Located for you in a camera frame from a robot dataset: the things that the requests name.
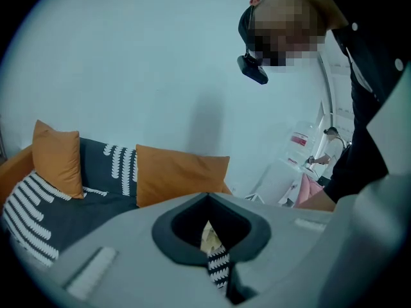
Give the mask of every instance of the black jacket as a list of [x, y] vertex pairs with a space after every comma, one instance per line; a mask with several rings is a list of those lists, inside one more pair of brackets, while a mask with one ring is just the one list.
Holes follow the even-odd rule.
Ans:
[[326, 194], [337, 202], [387, 174], [366, 126], [387, 100], [410, 61], [411, 35], [408, 0], [334, 2], [349, 25], [333, 30], [333, 34], [350, 64], [351, 59], [354, 60], [372, 89], [369, 92], [360, 85], [351, 66], [353, 144], [335, 165], [331, 181], [324, 188]]

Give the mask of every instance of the black headset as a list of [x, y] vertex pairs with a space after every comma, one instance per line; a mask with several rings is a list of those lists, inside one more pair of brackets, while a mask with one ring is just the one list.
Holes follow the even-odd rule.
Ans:
[[[253, 10], [254, 7], [251, 8], [249, 25], [247, 27], [248, 30], [250, 29]], [[258, 82], [260, 85], [264, 85], [268, 82], [268, 76], [266, 72], [261, 67], [260, 62], [250, 55], [247, 45], [245, 45], [245, 55], [238, 57], [237, 63], [240, 67], [241, 72], [245, 76], [248, 76], [250, 79]]]

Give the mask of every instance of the pink cloth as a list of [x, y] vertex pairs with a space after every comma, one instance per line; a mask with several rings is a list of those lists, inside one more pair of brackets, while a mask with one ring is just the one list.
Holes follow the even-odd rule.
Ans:
[[308, 200], [313, 195], [316, 195], [322, 190], [322, 187], [312, 178], [303, 174], [301, 177], [300, 193], [298, 194], [295, 207], [298, 207], [302, 202]]

